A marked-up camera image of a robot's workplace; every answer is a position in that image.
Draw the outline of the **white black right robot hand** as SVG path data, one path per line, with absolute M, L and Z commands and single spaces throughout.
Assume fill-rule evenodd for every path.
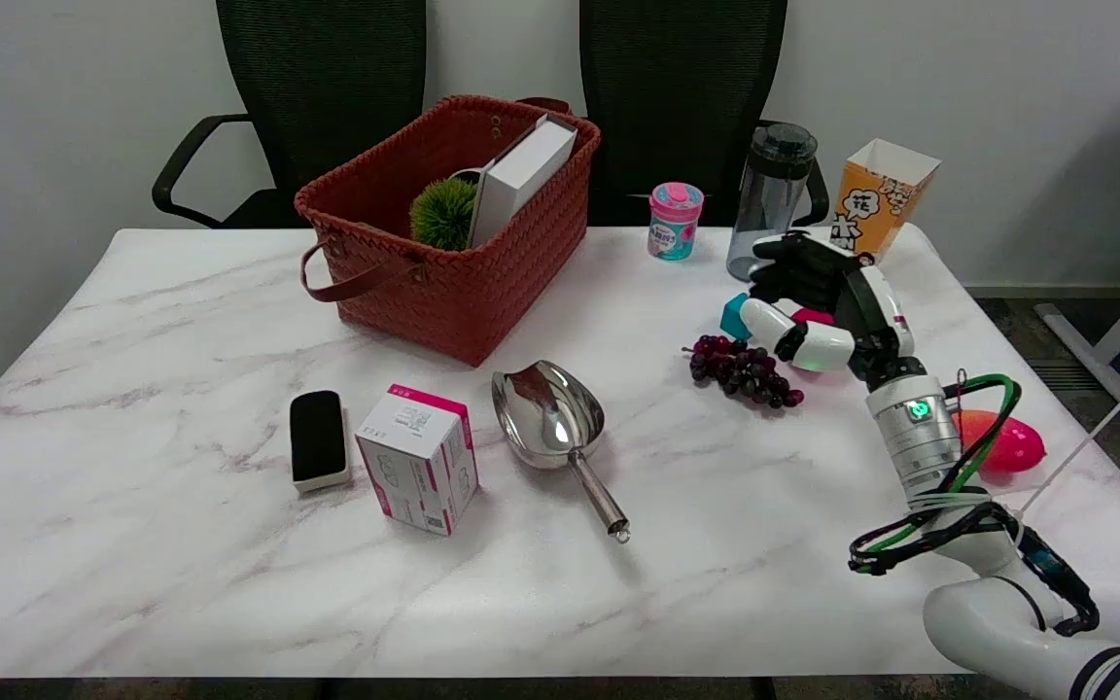
M 871 258 L 803 228 L 760 237 L 752 252 L 758 265 L 737 315 L 775 358 L 811 372 L 851 371 L 871 393 L 924 375 L 905 312 Z

